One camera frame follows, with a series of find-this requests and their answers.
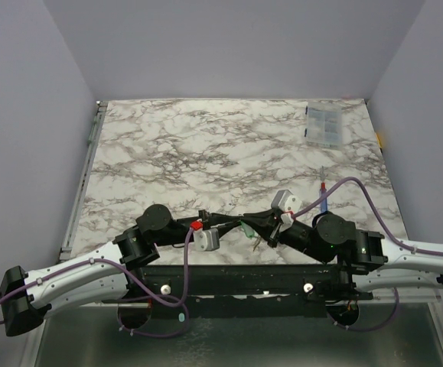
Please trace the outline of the green tagged key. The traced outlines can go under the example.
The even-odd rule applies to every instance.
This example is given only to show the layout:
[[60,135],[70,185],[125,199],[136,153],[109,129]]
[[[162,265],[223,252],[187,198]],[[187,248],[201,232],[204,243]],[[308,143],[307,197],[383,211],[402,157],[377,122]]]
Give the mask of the green tagged key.
[[251,239],[255,236],[255,231],[244,222],[241,223],[241,228],[247,238]]

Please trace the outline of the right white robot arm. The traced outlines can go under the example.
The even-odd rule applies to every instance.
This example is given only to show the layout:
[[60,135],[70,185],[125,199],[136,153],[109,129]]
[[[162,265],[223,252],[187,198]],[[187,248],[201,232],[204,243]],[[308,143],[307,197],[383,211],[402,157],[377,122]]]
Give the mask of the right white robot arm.
[[348,297],[355,288],[359,292],[378,287],[443,288],[441,243],[392,239],[358,229],[333,213],[309,226],[280,209],[248,213],[241,221],[272,247],[286,245],[325,264],[336,261],[343,272],[328,279],[327,289],[337,299]]

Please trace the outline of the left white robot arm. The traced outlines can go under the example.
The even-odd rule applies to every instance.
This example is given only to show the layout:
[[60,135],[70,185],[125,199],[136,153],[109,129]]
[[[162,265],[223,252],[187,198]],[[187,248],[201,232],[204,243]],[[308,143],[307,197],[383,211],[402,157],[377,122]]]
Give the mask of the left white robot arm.
[[91,252],[39,270],[8,269],[0,286],[0,325],[6,336],[20,336],[65,307],[104,300],[154,300],[169,308],[183,307],[190,283],[186,258],[178,296],[153,290],[136,272],[159,258],[160,246],[182,244],[188,249],[193,244],[214,251],[220,237],[241,222],[241,216],[205,210],[195,217],[174,219],[166,206],[151,205],[132,228]]

